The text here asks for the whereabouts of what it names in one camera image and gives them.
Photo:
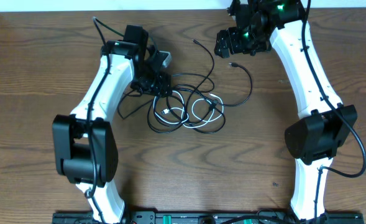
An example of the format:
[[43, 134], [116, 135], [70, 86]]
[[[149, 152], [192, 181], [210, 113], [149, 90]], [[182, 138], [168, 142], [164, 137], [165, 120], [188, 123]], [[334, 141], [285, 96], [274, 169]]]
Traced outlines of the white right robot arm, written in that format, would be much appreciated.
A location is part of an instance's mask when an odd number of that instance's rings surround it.
[[314, 48], [308, 12], [301, 1], [232, 1], [227, 9], [236, 25], [217, 34], [214, 52], [255, 55], [274, 50], [296, 100], [298, 120], [285, 129], [285, 144], [295, 160], [290, 201], [296, 223], [339, 223], [346, 215], [324, 208], [326, 179], [337, 150], [357, 120], [329, 83]]

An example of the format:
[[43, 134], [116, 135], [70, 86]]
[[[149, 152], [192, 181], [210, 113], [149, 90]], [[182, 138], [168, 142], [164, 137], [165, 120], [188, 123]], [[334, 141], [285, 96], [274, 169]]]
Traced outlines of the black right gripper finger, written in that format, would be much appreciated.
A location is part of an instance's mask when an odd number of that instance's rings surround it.
[[216, 36], [216, 45], [218, 47], [228, 47], [229, 46], [229, 31], [220, 30]]
[[215, 46], [214, 53], [221, 58], [229, 58], [230, 56], [229, 48], [220, 45]]

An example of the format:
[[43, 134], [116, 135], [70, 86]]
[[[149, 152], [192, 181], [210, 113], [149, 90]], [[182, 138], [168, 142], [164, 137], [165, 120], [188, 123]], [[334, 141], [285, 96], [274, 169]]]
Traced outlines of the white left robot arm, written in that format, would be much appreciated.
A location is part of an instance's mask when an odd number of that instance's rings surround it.
[[124, 90], [159, 98], [172, 94], [171, 76], [163, 72], [171, 55], [149, 47], [148, 39], [141, 26], [128, 25], [121, 40], [104, 41], [84, 98], [52, 123], [56, 170], [84, 193], [96, 222], [129, 221], [114, 181], [118, 151], [111, 127]]

